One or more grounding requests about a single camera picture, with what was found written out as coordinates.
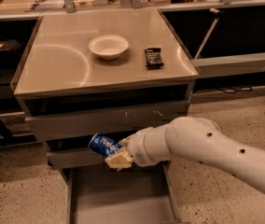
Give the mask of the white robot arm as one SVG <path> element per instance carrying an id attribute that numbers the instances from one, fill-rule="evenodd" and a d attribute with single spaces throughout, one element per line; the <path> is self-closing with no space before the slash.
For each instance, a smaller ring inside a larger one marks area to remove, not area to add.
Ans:
<path id="1" fill-rule="evenodd" d="M 182 117 L 140 130 L 122 139 L 120 149 L 105 162 L 121 170 L 174 158 L 217 168 L 265 194 L 265 150 L 228 138 L 210 119 Z"/>

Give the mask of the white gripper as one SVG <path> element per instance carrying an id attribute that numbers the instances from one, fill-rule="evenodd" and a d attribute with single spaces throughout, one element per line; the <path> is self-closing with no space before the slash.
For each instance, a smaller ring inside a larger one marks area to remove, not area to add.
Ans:
<path id="1" fill-rule="evenodd" d="M 119 140 L 122 148 L 105 158 L 105 162 L 111 169 L 120 171 L 131 168 L 133 162 L 148 167 L 168 161 L 171 154 L 165 141 L 165 131 L 165 126 L 149 127 Z"/>

